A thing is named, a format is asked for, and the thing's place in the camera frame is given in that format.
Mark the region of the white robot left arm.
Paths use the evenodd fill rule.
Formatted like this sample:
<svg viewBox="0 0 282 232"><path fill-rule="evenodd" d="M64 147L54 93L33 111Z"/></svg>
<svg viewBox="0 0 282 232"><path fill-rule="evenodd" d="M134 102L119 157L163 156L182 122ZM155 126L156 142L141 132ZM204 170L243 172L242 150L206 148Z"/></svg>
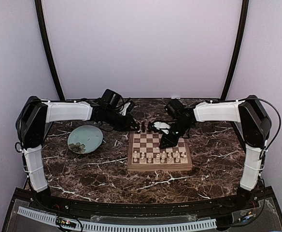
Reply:
<svg viewBox="0 0 282 232"><path fill-rule="evenodd" d="M31 96L21 110L15 128L18 142L15 150L22 154L24 171L29 185L39 193L35 202L44 211L50 211L55 201L47 193L48 182L44 173L42 147L53 125L71 121L88 121L106 123L114 131L137 131L139 123L131 115L134 107L131 100L122 101L121 96L113 95L111 99L45 100Z"/></svg>

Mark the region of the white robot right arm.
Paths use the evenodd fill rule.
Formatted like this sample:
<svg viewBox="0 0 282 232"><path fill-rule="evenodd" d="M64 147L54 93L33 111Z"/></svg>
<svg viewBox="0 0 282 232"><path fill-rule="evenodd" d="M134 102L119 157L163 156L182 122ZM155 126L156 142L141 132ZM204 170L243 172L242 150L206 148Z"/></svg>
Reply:
<svg viewBox="0 0 282 232"><path fill-rule="evenodd" d="M186 107L178 99L171 100L165 107L172 116L171 123L155 121L153 128L162 131L159 147L174 147L179 138L198 122L229 121L241 124L245 143L245 162L240 180L240 188L251 191L262 173L267 152L267 142L271 130L271 120L260 99L250 95L243 100L203 101Z"/></svg>

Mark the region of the white chess king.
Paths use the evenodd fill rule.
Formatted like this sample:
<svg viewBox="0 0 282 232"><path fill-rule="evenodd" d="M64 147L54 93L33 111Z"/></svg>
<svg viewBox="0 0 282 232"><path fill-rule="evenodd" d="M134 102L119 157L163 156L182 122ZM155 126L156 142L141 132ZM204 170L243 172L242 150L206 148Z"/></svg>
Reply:
<svg viewBox="0 0 282 232"><path fill-rule="evenodd" d="M160 154L156 154L155 163L160 163Z"/></svg>

